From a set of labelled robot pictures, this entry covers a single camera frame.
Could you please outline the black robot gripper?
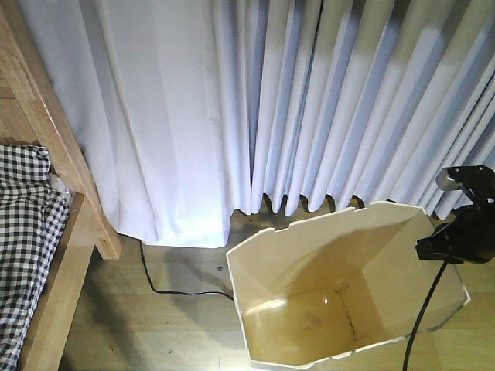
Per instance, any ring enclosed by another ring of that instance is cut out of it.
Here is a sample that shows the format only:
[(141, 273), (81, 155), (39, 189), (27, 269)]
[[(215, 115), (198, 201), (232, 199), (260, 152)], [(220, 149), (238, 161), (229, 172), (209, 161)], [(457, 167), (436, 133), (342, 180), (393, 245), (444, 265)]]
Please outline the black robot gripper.
[(452, 264), (485, 264), (494, 258), (494, 198), (461, 206), (441, 233), (417, 240), (420, 260), (447, 260)]

